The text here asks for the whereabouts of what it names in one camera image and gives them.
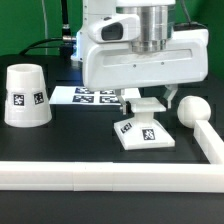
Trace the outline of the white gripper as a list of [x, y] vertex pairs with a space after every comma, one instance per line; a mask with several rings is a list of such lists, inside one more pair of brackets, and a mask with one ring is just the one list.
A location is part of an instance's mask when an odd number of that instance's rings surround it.
[[116, 15], [86, 22], [77, 34], [77, 58], [82, 78], [91, 91], [116, 90], [121, 111], [127, 114], [126, 88], [166, 85], [164, 98], [170, 109], [176, 84], [198, 82], [208, 74], [208, 31], [174, 31], [160, 47], [138, 49], [136, 15]]

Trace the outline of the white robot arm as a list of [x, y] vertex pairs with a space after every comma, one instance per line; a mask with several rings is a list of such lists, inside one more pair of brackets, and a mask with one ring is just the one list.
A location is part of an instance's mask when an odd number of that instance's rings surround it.
[[170, 101], [181, 83], [208, 74], [205, 28], [176, 31], [176, 0], [83, 0], [74, 65], [91, 91], [113, 90], [122, 108], [123, 91], [164, 85]]

